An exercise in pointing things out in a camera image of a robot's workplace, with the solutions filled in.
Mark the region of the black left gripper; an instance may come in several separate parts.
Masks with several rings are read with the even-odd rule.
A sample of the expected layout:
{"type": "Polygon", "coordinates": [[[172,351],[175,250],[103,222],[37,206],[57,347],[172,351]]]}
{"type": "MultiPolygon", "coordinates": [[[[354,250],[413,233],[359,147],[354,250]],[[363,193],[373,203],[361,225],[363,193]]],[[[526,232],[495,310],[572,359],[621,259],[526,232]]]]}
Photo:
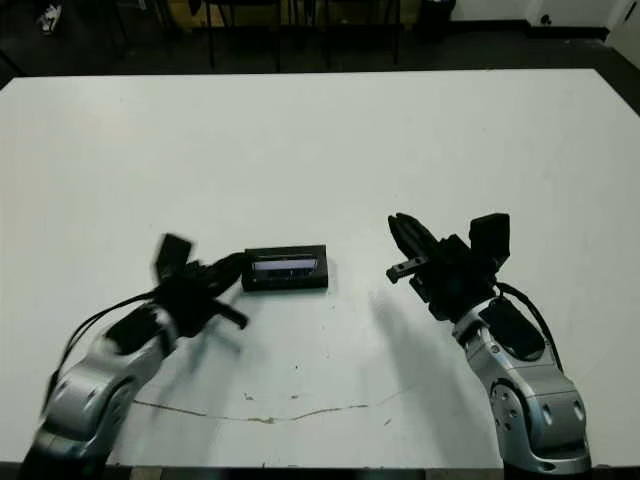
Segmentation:
{"type": "Polygon", "coordinates": [[[154,302],[170,315],[178,336],[196,336],[217,315],[244,329],[248,316],[219,296],[238,281],[245,264],[244,252],[231,253],[210,265],[191,261],[160,281],[154,302]]]}

